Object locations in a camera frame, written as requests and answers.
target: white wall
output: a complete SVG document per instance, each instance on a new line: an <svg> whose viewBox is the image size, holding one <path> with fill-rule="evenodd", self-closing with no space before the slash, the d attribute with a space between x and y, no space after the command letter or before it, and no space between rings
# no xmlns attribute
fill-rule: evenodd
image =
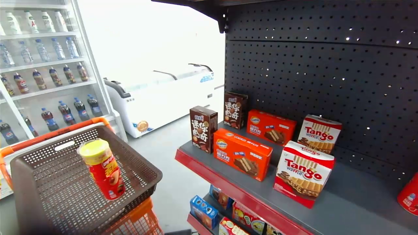
<svg viewBox="0 0 418 235"><path fill-rule="evenodd" d="M149 0L78 0L102 77L146 79L172 64L205 64L224 83L225 35L215 20L189 7Z"/></svg>

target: gray floor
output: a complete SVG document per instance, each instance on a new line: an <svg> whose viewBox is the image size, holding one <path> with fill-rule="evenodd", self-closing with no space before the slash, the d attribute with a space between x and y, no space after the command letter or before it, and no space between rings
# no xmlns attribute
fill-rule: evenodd
<svg viewBox="0 0 418 235"><path fill-rule="evenodd" d="M214 91L211 105L223 117L224 89ZM154 212L164 232L192 228L186 221L190 211L190 199L209 192L209 183L174 160L176 150L191 140L189 116L182 117L143 137L128 136L128 143L142 156L163 172L152 196ZM0 235L18 234L13 195L0 200Z"/></svg>

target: red snack can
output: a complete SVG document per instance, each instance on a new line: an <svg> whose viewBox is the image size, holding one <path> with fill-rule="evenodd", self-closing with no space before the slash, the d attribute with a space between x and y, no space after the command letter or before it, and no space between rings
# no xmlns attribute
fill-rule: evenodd
<svg viewBox="0 0 418 235"><path fill-rule="evenodd" d="M418 173L405 185L398 195L399 205L409 213L418 216Z"/></svg>
<svg viewBox="0 0 418 235"><path fill-rule="evenodd" d="M125 184L107 141L100 138L87 141L80 145L77 153L83 158L90 175L107 200L115 200L123 195Z"/></svg>

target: chest freezer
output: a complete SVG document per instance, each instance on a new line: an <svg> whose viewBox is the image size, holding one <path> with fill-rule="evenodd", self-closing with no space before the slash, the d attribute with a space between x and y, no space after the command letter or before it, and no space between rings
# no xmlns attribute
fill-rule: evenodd
<svg viewBox="0 0 418 235"><path fill-rule="evenodd" d="M209 105L213 75L208 66L188 64L152 71L139 79L104 81L125 131L138 138L189 114L194 106Z"/></svg>

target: glass door fridge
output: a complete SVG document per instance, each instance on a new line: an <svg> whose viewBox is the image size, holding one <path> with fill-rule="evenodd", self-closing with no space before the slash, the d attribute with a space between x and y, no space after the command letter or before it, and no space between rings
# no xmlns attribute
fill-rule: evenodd
<svg viewBox="0 0 418 235"><path fill-rule="evenodd" d="M76 1L0 0L0 25L0 148L99 116L127 141Z"/></svg>

